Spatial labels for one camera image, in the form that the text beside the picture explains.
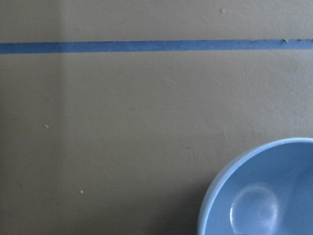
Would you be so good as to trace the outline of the blue bowl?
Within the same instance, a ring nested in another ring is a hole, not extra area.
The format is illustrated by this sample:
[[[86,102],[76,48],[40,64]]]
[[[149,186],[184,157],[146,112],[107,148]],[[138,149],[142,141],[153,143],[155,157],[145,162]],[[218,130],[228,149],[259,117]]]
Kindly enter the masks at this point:
[[[227,164],[210,184],[199,235],[310,235],[313,141],[291,138],[256,147]]]

